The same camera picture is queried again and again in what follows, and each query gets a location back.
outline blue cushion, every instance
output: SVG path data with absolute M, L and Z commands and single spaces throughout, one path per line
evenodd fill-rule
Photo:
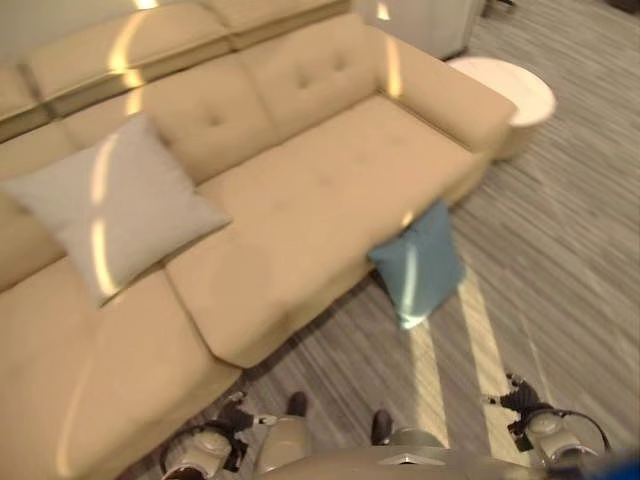
M 442 201 L 400 237 L 369 252 L 369 258 L 380 272 L 405 329 L 428 318 L 455 292 L 464 276 L 453 246 L 449 212 Z

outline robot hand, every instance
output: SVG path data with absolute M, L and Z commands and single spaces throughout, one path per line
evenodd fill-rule
M 507 429 L 516 447 L 521 452 L 535 449 L 543 464 L 553 465 L 566 460 L 577 463 L 585 455 L 597 453 L 582 444 L 580 439 L 567 427 L 564 417 L 576 415 L 591 421 L 600 431 L 605 450 L 610 450 L 609 440 L 600 426 L 590 417 L 571 410 L 560 410 L 540 400 L 536 390 L 522 377 L 506 374 L 510 393 L 502 396 L 483 395 L 482 400 L 489 405 L 499 405 L 518 413 L 519 418 Z

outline sofa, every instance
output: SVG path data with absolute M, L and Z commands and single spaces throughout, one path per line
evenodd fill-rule
M 233 219 L 98 308 L 0 194 L 2 478 L 115 478 L 366 276 L 372 247 L 468 195 L 515 109 L 344 0 L 170 4 L 0 72 L 0 181 L 144 111 Z

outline tufted button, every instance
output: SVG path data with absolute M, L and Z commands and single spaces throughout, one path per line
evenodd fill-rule
M 307 88 L 311 84 L 309 78 L 306 75 L 300 74 L 298 75 L 298 87 Z
M 218 115 L 209 115 L 207 120 L 209 125 L 212 127 L 219 127 L 222 125 L 222 119 Z
M 335 60 L 333 62 L 333 68 L 336 71 L 341 72 L 346 68 L 346 66 L 347 66 L 347 61 L 345 60 L 344 56 L 340 53 L 336 54 Z

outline sofa cushion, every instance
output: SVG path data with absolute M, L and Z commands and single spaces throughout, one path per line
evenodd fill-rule
M 26 175 L 75 151 L 59 123 L 0 144 L 0 181 Z M 25 208 L 0 192 L 0 291 L 62 258 L 64 250 Z
M 202 183 L 272 146 L 277 137 L 236 55 L 211 60 L 67 117 L 83 147 L 147 112 L 189 176 Z
M 207 4 L 238 49 L 346 13 L 351 6 L 349 0 L 207 0 Z
M 374 92 L 365 33 L 357 15 L 341 15 L 240 52 L 281 139 Z
M 49 121 L 16 66 L 0 66 L 0 142 Z
M 97 305 L 231 221 L 194 189 L 142 113 L 90 148 L 0 183 L 65 246 Z
M 59 115 L 224 55 L 226 30 L 197 3 L 180 2 L 103 22 L 26 57 Z
M 248 367 L 312 319 L 299 312 L 314 311 L 303 307 L 325 287 L 351 282 L 319 300 L 324 307 L 353 286 L 367 251 L 438 197 L 460 198 L 486 168 L 373 96 L 202 185 L 234 223 L 167 271 L 212 352 Z
M 162 271 L 96 310 L 65 258 L 0 294 L 0 319 L 1 478 L 111 480 L 240 373 Z

